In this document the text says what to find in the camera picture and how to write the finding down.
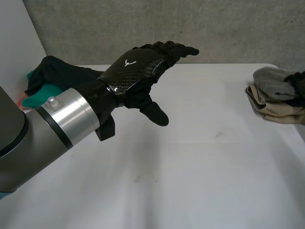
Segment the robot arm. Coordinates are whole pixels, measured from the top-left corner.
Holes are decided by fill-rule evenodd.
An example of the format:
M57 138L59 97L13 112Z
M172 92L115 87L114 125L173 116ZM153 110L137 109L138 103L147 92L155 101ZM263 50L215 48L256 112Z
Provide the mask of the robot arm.
M173 42L134 48L96 81L70 88L26 115L0 87L0 198L43 170L95 131L99 139L114 135L111 112L138 108L165 126L167 115L149 96L151 86L181 57L199 51Z

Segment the silver metal ring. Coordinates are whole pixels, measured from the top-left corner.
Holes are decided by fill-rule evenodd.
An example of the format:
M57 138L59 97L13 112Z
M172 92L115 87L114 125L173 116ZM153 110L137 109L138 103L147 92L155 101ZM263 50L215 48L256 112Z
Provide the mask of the silver metal ring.
M100 126L99 119L91 106L73 88L50 98L41 106L60 126L73 145Z

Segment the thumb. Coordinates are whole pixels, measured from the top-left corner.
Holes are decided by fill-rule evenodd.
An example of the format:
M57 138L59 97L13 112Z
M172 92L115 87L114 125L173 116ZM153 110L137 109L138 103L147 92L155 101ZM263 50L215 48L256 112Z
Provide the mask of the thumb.
M150 102L143 109L140 109L140 112L146 115L149 120L151 120L153 123L156 123L157 125L166 126L169 123L169 119L166 113L164 113L164 111L161 110L159 105L155 102Z

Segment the black glove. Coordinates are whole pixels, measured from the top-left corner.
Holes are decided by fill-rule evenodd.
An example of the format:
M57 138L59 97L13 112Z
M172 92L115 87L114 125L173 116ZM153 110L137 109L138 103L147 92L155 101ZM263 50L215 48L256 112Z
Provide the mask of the black glove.
M152 101L149 95L151 87L181 57L198 53L193 47L173 42L146 44L126 52L98 80L111 88L118 106L140 109L152 122L166 126L169 119L158 104Z

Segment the stack of clothes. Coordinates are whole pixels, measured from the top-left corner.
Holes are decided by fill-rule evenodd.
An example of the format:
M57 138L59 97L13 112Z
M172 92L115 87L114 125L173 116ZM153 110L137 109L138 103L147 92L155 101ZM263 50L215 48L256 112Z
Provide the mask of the stack of clothes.
M264 67L253 78L245 92L264 119L305 125L305 72Z

